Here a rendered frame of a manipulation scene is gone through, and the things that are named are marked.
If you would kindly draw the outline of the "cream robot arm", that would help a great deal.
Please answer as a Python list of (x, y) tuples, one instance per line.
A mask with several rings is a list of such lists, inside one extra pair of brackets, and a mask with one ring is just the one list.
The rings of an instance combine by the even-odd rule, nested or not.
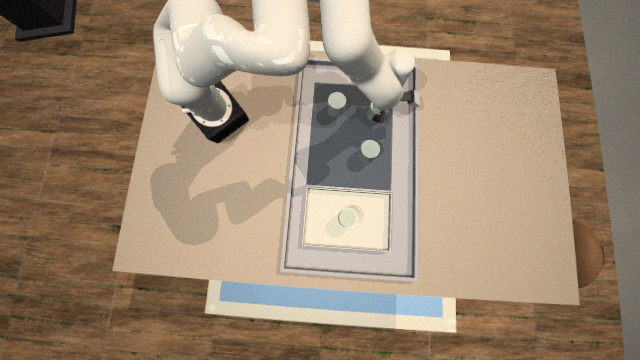
[(215, 0), (168, 0), (153, 29), (163, 98), (189, 109), (183, 113), (202, 116), (191, 112), (205, 126), (227, 122), (232, 103), (214, 84), (235, 71), (290, 76), (306, 67), (307, 1), (320, 5), (327, 57), (379, 110), (400, 101), (420, 106), (414, 89), (402, 89), (415, 67), (414, 55), (402, 48), (382, 53), (371, 28), (369, 0), (252, 0), (254, 31), (223, 15)]

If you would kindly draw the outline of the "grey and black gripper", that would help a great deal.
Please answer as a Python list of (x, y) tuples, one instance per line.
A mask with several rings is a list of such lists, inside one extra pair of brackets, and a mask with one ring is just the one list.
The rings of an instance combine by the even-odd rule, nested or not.
[[(374, 115), (372, 121), (383, 123), (384, 114), (386, 115), (389, 110), (381, 111), (373, 104), (373, 113), (376, 115)], [(378, 115), (378, 113), (380, 113), (380, 115)]]

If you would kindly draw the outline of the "clear glass cylinder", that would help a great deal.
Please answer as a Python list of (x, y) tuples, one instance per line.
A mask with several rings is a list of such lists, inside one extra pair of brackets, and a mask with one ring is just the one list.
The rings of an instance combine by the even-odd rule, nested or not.
[[(368, 111), (367, 111), (367, 117), (368, 117), (368, 119), (369, 119), (370, 121), (372, 121), (372, 119), (373, 119), (374, 115), (376, 115), (376, 114), (374, 114), (374, 113), (373, 113), (373, 103), (371, 102), (371, 104), (370, 104), (370, 106), (369, 106), (369, 109), (368, 109)], [(372, 121), (372, 122), (375, 122), (375, 121)]]
[(357, 225), (359, 215), (353, 208), (345, 208), (338, 214), (338, 222), (341, 226), (351, 228)]
[(333, 117), (339, 117), (344, 113), (346, 97), (340, 92), (332, 93), (328, 98), (328, 113)]
[(367, 140), (362, 144), (358, 152), (358, 157), (362, 162), (370, 163), (377, 157), (379, 152), (379, 144), (374, 140)]

